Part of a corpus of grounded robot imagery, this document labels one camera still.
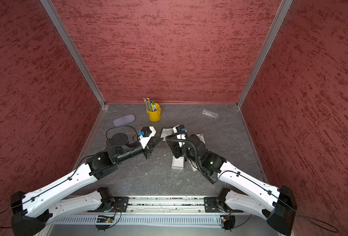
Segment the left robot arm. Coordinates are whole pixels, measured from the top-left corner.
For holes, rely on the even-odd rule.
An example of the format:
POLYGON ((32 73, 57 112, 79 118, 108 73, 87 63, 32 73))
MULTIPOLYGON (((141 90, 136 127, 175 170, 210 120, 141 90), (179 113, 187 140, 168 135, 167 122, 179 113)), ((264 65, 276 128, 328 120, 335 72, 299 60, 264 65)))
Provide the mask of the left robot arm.
POLYGON ((33 236, 60 218, 85 211, 121 212, 121 205, 107 187, 79 197, 69 198, 69 195, 115 172, 122 162, 130 158, 141 154, 148 158, 162 140, 150 134, 129 143, 126 134, 117 133, 106 139, 105 150, 91 155, 71 173, 35 191, 13 194, 14 235, 33 236))

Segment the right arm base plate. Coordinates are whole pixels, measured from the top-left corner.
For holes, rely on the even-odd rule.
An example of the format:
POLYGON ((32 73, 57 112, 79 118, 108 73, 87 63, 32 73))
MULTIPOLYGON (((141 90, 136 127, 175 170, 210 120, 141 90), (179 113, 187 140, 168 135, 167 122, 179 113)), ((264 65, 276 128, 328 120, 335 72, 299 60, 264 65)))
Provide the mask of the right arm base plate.
POLYGON ((217 197, 204 197, 204 209, 205 212, 211 213, 242 213, 242 210, 231 209, 226 205, 226 203, 218 200, 217 197))

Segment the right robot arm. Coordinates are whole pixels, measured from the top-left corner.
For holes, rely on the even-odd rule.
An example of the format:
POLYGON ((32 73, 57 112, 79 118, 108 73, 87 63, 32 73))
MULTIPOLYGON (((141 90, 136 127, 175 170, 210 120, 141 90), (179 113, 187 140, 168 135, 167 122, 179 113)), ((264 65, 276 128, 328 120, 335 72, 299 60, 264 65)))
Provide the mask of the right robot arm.
POLYGON ((174 154, 195 162, 197 170, 208 181, 227 183, 246 194, 246 197, 239 197, 232 190, 222 191, 220 204, 225 211, 248 212, 265 219, 275 231, 285 236, 292 234, 297 203, 289 187, 269 185, 248 175, 225 158, 209 151, 197 135, 184 139, 169 135, 165 140, 172 144, 174 154))

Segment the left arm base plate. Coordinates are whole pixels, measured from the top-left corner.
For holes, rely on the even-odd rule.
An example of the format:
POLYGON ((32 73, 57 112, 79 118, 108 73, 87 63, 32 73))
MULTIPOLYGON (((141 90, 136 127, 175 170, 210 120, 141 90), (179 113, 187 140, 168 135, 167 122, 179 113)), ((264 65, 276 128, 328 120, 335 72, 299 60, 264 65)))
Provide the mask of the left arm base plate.
POLYGON ((117 212, 118 210, 122 213, 127 211, 129 203, 129 197, 114 197, 113 200, 107 200, 105 203, 101 203, 100 207, 95 211, 97 212, 117 212))

